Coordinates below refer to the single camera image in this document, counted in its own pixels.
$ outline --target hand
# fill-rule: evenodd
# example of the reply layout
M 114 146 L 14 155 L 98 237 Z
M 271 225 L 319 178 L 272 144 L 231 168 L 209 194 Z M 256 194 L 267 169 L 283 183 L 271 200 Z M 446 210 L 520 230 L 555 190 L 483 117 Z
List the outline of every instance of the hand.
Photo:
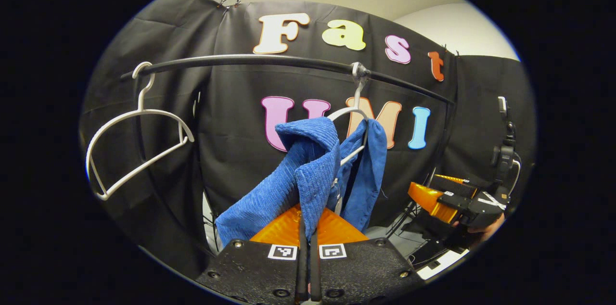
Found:
M 501 214 L 501 216 L 499 217 L 499 219 L 497 219 L 493 224 L 490 224 L 490 226 L 484 227 L 484 228 L 468 228 L 468 232 L 469 233 L 483 233 L 481 235 L 481 237 L 479 238 L 479 240 L 475 241 L 473 244 L 471 244 L 471 246 L 469 246 L 469 250 L 474 250 L 480 243 L 490 239 L 490 237 L 492 235 L 494 235 L 494 233 L 499 230 L 500 226 L 502 226 L 502 223 L 504 222 L 504 214 Z M 459 221 L 455 221 L 453 223 L 453 227 L 457 227 L 458 224 L 460 224 Z

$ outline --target blue towel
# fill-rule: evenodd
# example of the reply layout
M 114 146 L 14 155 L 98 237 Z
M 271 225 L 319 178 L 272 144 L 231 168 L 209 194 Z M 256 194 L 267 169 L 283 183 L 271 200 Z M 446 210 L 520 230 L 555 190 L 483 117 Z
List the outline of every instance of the blue towel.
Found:
M 222 244 L 226 246 L 233 239 L 251 239 L 297 202 L 306 225 L 306 239 L 310 241 L 326 205 L 330 209 L 335 207 L 334 178 L 338 178 L 341 189 L 346 188 L 350 168 L 357 156 L 342 168 L 340 160 L 361 145 L 366 127 L 367 145 L 342 216 L 359 230 L 367 228 L 385 169 L 385 130 L 374 119 L 368 123 L 363 121 L 356 132 L 339 145 L 333 122 L 319 117 L 276 125 L 287 154 L 273 173 L 216 219 Z

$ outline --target white plastic hanger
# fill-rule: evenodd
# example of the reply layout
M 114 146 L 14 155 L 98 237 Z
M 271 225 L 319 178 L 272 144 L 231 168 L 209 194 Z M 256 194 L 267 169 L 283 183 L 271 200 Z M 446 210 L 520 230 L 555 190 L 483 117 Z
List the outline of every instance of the white plastic hanger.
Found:
M 143 69 L 145 66 L 150 66 L 150 65 L 152 65 L 150 62 L 142 62 L 141 64 L 139 64 L 137 66 L 137 68 L 135 68 L 135 70 L 132 72 L 132 78 L 136 79 L 137 75 L 139 74 L 139 71 L 141 69 Z M 182 119 L 180 119 L 175 114 L 172 114 L 170 112 L 165 112 L 164 110 L 143 109 L 143 97 L 152 88 L 152 84 L 153 83 L 154 83 L 154 73 L 152 73 L 150 75 L 150 82 L 148 82 L 147 86 L 145 86 L 145 88 L 143 88 L 143 90 L 141 90 L 141 92 L 139 92 L 139 100 L 138 100 L 138 103 L 137 103 L 137 110 L 134 110 L 132 112 L 128 112 L 128 113 L 119 115 L 119 116 L 111 119 L 110 121 L 105 123 L 105 125 L 103 125 L 94 134 L 94 137 L 90 141 L 90 145 L 88 146 L 88 152 L 86 153 L 86 174 L 88 174 L 88 179 L 90 179 L 90 164 L 92 164 L 92 170 L 94 171 L 94 175 L 95 175 L 96 179 L 98 180 L 101 189 L 103 190 L 103 194 L 102 195 L 99 194 L 99 193 L 96 193 L 96 195 L 100 199 L 102 199 L 102 200 L 107 200 L 114 193 L 114 191 L 116 191 L 125 182 L 130 180 L 130 178 L 134 177 L 137 173 L 139 173 L 140 171 L 144 170 L 146 167 L 149 167 L 152 163 L 160 160 L 164 156 L 167 156 L 167 154 L 173 152 L 174 150 L 178 149 L 179 147 L 182 147 L 184 144 L 187 143 L 188 140 L 191 141 L 191 142 L 194 142 L 194 136 L 193 136 L 191 130 L 189 129 L 189 126 L 187 126 L 184 123 L 184 121 L 182 121 Z M 118 123 L 119 121 L 122 121 L 124 119 L 132 118 L 133 116 L 137 116 L 137 115 L 145 115 L 145 114 L 165 115 L 165 116 L 169 116 L 170 118 L 176 120 L 178 122 L 178 132 L 180 134 L 180 142 L 178 143 L 178 145 L 175 145 L 175 146 L 173 146 L 173 147 L 171 147 L 171 148 L 161 152 L 157 156 L 154 156 L 154 158 L 152 158 L 151 160 L 149 160 L 149 161 L 143 163 L 142 165 L 140 165 L 139 167 L 135 168 L 133 171 L 131 171 L 130 173 L 126 174 L 123 178 L 121 178 L 115 184 L 113 184 L 108 190 L 105 189 L 105 187 L 103 186 L 103 183 L 101 181 L 101 178 L 99 177 L 99 173 L 96 171 L 96 167 L 94 165 L 94 161 L 92 160 L 92 150 L 94 149 L 94 144 L 99 140 L 101 135 L 106 130 L 108 130 L 109 127 L 111 127 L 112 125 L 115 125 L 116 123 Z M 182 129 L 186 131 L 187 136 L 183 135 Z
M 357 79 L 357 68 L 359 67 L 359 62 L 356 62 L 353 64 L 353 77 L 355 79 Z M 363 86 L 366 83 L 366 77 L 362 77 L 358 79 L 358 83 L 357 83 L 357 89 L 355 90 L 355 99 L 354 99 L 354 105 L 353 106 L 349 106 L 348 108 L 342 108 L 340 110 L 337 110 L 336 112 L 333 112 L 332 114 L 330 114 L 330 116 L 328 116 L 328 118 L 332 121 L 334 121 L 335 119 L 339 118 L 340 116 L 347 114 L 347 113 L 359 113 L 361 114 L 361 116 L 363 116 L 363 119 L 365 119 L 366 121 L 368 121 L 368 115 L 366 115 L 363 110 L 361 110 L 359 108 L 359 101 L 360 101 L 360 93 L 361 93 L 361 89 L 363 88 Z M 353 156 L 355 156 L 356 154 L 358 154 L 361 150 L 363 150 L 366 147 L 366 141 L 368 140 L 368 134 L 365 133 L 363 136 L 363 144 L 358 147 L 355 151 L 351 152 L 348 156 L 346 156 L 345 158 L 343 158 L 343 160 L 340 161 L 340 166 L 342 166 L 343 164 L 347 163 L 351 158 L 353 158 Z M 338 179 L 335 178 L 334 182 L 332 183 L 332 188 L 337 184 Z M 340 211 L 342 209 L 342 203 L 343 203 L 343 198 L 340 197 L 340 188 L 337 188 L 337 198 L 336 198 L 336 208 L 334 209 L 334 213 L 336 213 L 336 215 L 340 216 Z

